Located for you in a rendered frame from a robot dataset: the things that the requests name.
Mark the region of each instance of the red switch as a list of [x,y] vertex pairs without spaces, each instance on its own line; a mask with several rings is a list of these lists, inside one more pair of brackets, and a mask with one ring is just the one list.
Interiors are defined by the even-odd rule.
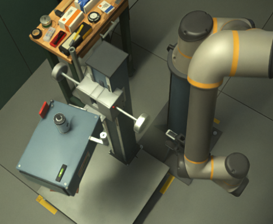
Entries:
[[41,118],[44,118],[44,117],[45,117],[45,115],[46,115],[48,109],[49,109],[49,105],[48,105],[47,102],[45,101],[44,104],[43,104],[43,106],[42,106],[42,108],[41,108],[41,110],[39,111],[39,115],[41,116]]

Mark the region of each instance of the floor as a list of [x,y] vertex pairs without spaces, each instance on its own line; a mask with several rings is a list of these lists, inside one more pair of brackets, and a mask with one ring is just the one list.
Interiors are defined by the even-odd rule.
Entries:
[[[257,28],[273,31],[273,0],[129,0],[129,7],[136,69],[129,80],[133,115],[148,113],[151,123],[168,101],[166,48],[177,42],[184,15],[203,10],[213,17],[249,18]],[[112,44],[121,48],[119,25]],[[51,98],[65,103],[50,73],[46,60],[0,111],[0,224],[75,223],[61,211],[52,215],[36,202],[40,186],[16,170],[40,120],[40,105]],[[175,178],[151,209],[144,209],[141,216],[145,218],[135,224],[273,224],[273,79],[224,78],[215,118],[220,123],[214,127],[223,134],[213,154],[240,152],[250,161],[250,183],[243,194],[234,197],[209,180],[195,179],[188,186]],[[136,135],[137,141],[144,135],[146,132]],[[163,154],[158,157],[157,149],[150,150],[157,159],[164,158]]]

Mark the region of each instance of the green indicator light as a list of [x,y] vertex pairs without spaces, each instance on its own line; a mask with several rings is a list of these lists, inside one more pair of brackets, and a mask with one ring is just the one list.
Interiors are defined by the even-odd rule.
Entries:
[[62,176],[63,172],[64,172],[64,168],[62,168],[62,169],[60,170],[60,172],[59,172],[59,177]]

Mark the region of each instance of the wooden table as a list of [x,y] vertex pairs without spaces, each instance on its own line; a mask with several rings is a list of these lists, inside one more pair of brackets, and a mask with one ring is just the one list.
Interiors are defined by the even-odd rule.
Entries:
[[[105,0],[109,4],[115,7],[114,10],[112,10],[109,14],[105,14],[102,12],[97,6],[102,2],[103,0],[100,0],[93,8],[90,10],[90,12],[95,11],[98,12],[101,15],[101,19],[98,23],[92,24],[88,21],[88,13],[84,13],[84,20],[82,22],[85,22],[92,26],[93,31],[91,34],[76,48],[76,54],[80,58],[83,58],[86,53],[93,47],[93,45],[101,38],[100,34],[104,34],[108,28],[112,25],[111,21],[115,21],[118,17],[120,17],[120,29],[121,29],[121,34],[122,34],[122,44],[123,44],[123,50],[129,54],[128,59],[127,59],[127,66],[128,66],[128,75],[131,77],[134,72],[133,68],[133,60],[132,60],[132,47],[131,47],[131,37],[130,37],[130,27],[129,27],[129,6],[128,6],[128,0],[122,0],[118,5],[115,4],[115,0]],[[56,10],[60,10],[68,0],[62,0],[61,3],[55,8]],[[74,2],[72,2],[65,10],[65,12],[70,8],[70,6],[75,6]],[[52,19],[52,27],[55,28],[55,35],[61,30],[61,28],[58,25],[58,20],[60,19],[58,16],[55,15],[54,11],[52,11],[49,14],[50,18]],[[38,40],[34,39],[32,35],[29,35],[29,38],[34,41],[35,43],[39,44],[40,46],[43,47],[45,50],[45,54],[48,58],[48,61],[52,67],[56,64],[59,63],[58,57],[62,58],[66,62],[69,63],[73,78],[77,81],[78,75],[75,70],[75,67],[73,65],[72,57],[71,56],[66,56],[63,53],[61,53],[58,49],[58,47],[63,43],[64,40],[66,40],[71,33],[66,32],[66,37],[65,39],[57,46],[57,47],[52,47],[49,42],[46,42],[43,40],[44,35],[47,32],[47,29],[42,27],[42,24],[40,24],[37,28],[42,30],[42,37]],[[110,42],[109,35],[104,39],[107,42]],[[75,104],[77,106],[85,106],[78,98],[72,95],[72,91],[70,90],[70,87],[67,83],[66,79],[63,79],[62,81],[59,82],[60,88],[65,96],[65,99],[68,104]]]

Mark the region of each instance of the wooden tabletop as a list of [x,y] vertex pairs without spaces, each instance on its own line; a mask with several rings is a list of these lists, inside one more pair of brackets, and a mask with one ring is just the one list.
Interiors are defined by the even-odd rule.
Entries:
[[[93,8],[92,10],[90,10],[90,12],[98,12],[101,15],[101,19],[98,23],[92,24],[89,22],[88,20],[88,13],[85,14],[84,13],[84,20],[82,22],[85,22],[87,24],[89,24],[90,26],[92,26],[93,31],[90,33],[90,35],[76,48],[76,53],[79,57],[83,58],[83,56],[86,55],[86,53],[92,48],[92,46],[101,38],[101,36],[99,35],[100,33],[104,35],[104,33],[108,30],[108,28],[112,25],[111,21],[115,21],[120,14],[122,14],[122,12],[128,7],[128,0],[122,0],[118,5],[115,4],[115,0],[105,0],[106,2],[108,2],[109,4],[111,4],[112,6],[115,7],[114,10],[112,10],[109,14],[106,14],[104,12],[102,12],[97,6],[102,2],[103,0],[100,0]],[[56,10],[60,10],[66,3],[68,2],[68,0],[62,0],[61,3],[55,8]],[[67,7],[67,9],[65,10],[65,12],[70,8],[70,6],[75,7],[74,2],[72,2],[69,7]],[[55,33],[53,34],[53,37],[51,38],[51,40],[57,35],[57,33],[62,30],[59,25],[58,25],[58,20],[60,19],[60,17],[56,16],[54,11],[52,11],[49,14],[51,20],[52,20],[52,27],[55,28]],[[66,56],[63,53],[61,53],[59,51],[59,46],[71,35],[71,33],[63,30],[64,32],[66,32],[66,37],[64,38],[64,40],[55,48],[52,47],[49,42],[46,42],[43,40],[44,35],[46,34],[48,29],[45,29],[42,27],[42,24],[40,24],[37,28],[39,28],[40,30],[42,30],[42,37],[38,40],[34,39],[32,37],[32,35],[29,35],[29,38],[36,42],[37,44],[39,44],[40,46],[42,46],[43,48],[45,48],[46,50],[52,52],[53,54],[55,54],[56,56],[58,56],[59,58],[62,58],[63,60],[67,61],[68,63],[72,64],[72,57],[71,56]]]

